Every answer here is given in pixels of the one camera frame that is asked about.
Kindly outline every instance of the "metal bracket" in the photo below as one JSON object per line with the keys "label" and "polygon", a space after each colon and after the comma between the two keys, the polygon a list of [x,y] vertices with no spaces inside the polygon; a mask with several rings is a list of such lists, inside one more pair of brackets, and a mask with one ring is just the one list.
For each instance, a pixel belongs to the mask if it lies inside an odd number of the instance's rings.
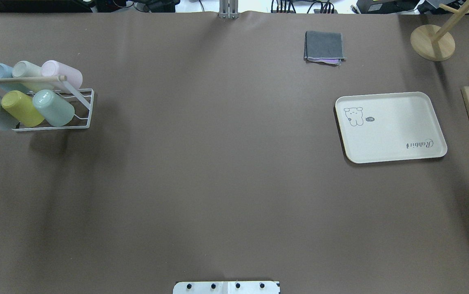
{"label": "metal bracket", "polygon": [[179,282],[173,294],[280,294],[279,281]]}
{"label": "metal bracket", "polygon": [[220,0],[220,18],[238,18],[238,0]]}

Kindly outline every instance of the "cartoon bear drawing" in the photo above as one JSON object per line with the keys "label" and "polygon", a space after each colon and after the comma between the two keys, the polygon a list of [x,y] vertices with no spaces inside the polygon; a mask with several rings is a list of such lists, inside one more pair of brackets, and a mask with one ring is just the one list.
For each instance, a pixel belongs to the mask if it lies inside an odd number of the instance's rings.
{"label": "cartoon bear drawing", "polygon": [[353,127],[364,124],[362,110],[363,108],[361,107],[343,109],[343,111],[345,111],[345,116],[347,116],[347,120]]}

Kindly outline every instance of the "cable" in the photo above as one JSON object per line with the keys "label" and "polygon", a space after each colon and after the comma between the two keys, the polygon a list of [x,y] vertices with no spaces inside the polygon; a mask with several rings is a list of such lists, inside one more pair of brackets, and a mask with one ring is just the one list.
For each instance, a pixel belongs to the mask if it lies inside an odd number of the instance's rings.
{"label": "cable", "polygon": [[276,0],[276,11],[274,11],[274,0],[270,2],[270,12],[271,13],[291,13],[291,7],[293,11],[296,13],[295,5],[293,4],[292,0]]}
{"label": "cable", "polygon": [[115,4],[116,7],[120,7],[120,8],[130,8],[131,6],[135,5],[135,2],[133,2],[133,4],[131,4],[130,6],[120,6],[115,2],[115,0],[113,0],[113,4]]}
{"label": "cable", "polygon": [[139,10],[139,9],[136,7],[136,5],[134,5],[133,8],[135,8],[136,10],[138,10],[138,11],[140,11],[140,12],[144,12],[144,13],[151,12],[151,11],[145,11],[145,7],[146,7],[146,6],[147,6],[147,5],[144,4],[142,10]]}
{"label": "cable", "polygon": [[413,12],[413,11],[417,11],[417,10],[418,10],[418,5],[416,5],[416,8],[414,8],[414,9],[412,9],[412,10],[405,10],[405,8],[401,8],[400,6],[398,6],[398,4],[397,4],[396,1],[394,1],[394,5],[395,5],[397,8],[401,9],[400,12],[404,12],[404,11]]}
{"label": "cable", "polygon": [[313,2],[311,4],[311,6],[309,6],[309,9],[307,10],[307,13],[309,13],[309,11],[311,11],[311,8],[316,3],[320,3],[320,13],[326,13],[326,14],[334,13],[334,4],[332,4],[330,0],[327,0],[327,2],[325,2],[325,3],[321,2],[321,1]]}
{"label": "cable", "polygon": [[309,13],[309,11],[311,11],[311,8],[312,8],[313,5],[315,5],[316,3],[320,3],[320,5],[322,6],[322,7],[320,7],[320,9],[322,9],[322,8],[324,7],[323,2],[321,2],[321,1],[315,1],[315,2],[313,2],[313,3],[311,4],[311,6],[309,6],[309,9],[307,10],[307,13]]}

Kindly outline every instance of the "wooden pole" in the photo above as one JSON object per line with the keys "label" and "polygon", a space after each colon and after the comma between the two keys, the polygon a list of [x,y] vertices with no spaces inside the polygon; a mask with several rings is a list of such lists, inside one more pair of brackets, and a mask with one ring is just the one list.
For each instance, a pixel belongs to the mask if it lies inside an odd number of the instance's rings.
{"label": "wooden pole", "polygon": [[67,80],[65,75],[59,76],[37,76],[34,78],[0,78],[0,84],[11,82],[62,82]]}
{"label": "wooden pole", "polygon": [[449,20],[436,32],[436,35],[434,35],[431,38],[431,43],[436,43],[439,41],[447,32],[455,26],[462,17],[464,17],[465,13],[469,11],[469,0],[467,0],[460,9],[458,9],[458,13],[455,13]]}

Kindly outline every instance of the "blue cup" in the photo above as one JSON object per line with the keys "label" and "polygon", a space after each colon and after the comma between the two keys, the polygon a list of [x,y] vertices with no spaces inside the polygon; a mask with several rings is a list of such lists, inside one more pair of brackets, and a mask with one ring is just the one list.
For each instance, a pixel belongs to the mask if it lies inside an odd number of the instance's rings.
{"label": "blue cup", "polygon": [[[12,78],[13,68],[9,65],[5,65],[0,63],[0,78]],[[0,84],[0,88],[6,92],[17,90],[24,93],[29,91],[24,85],[20,84],[19,82],[12,82],[11,84]]]}
{"label": "blue cup", "polygon": [[51,90],[38,91],[33,96],[33,106],[54,127],[66,125],[74,116],[74,107]]}

